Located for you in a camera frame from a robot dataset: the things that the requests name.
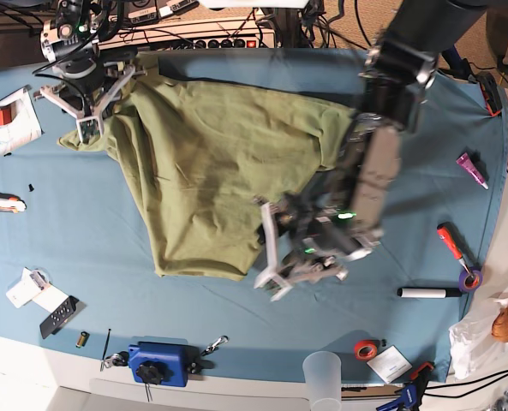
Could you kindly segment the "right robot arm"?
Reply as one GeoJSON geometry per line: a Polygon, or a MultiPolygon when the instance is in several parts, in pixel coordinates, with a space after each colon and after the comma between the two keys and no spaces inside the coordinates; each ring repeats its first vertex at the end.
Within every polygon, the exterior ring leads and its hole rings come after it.
{"type": "Polygon", "coordinates": [[[72,116],[83,144],[103,135],[109,108],[135,76],[145,73],[137,65],[136,47],[100,48],[116,37],[124,17],[123,1],[59,1],[39,35],[47,64],[33,75],[57,84],[42,86],[33,97],[72,116]]]}

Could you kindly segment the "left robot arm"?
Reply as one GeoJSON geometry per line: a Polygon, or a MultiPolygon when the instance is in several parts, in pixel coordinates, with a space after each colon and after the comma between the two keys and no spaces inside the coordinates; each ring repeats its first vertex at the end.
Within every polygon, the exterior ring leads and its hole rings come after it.
{"type": "Polygon", "coordinates": [[[301,282],[347,277],[383,235],[380,214],[400,168],[400,134],[414,130],[440,55],[487,10],[486,1],[404,1],[368,49],[364,92],[323,194],[260,202],[266,268],[254,286],[273,301],[301,282]]]}

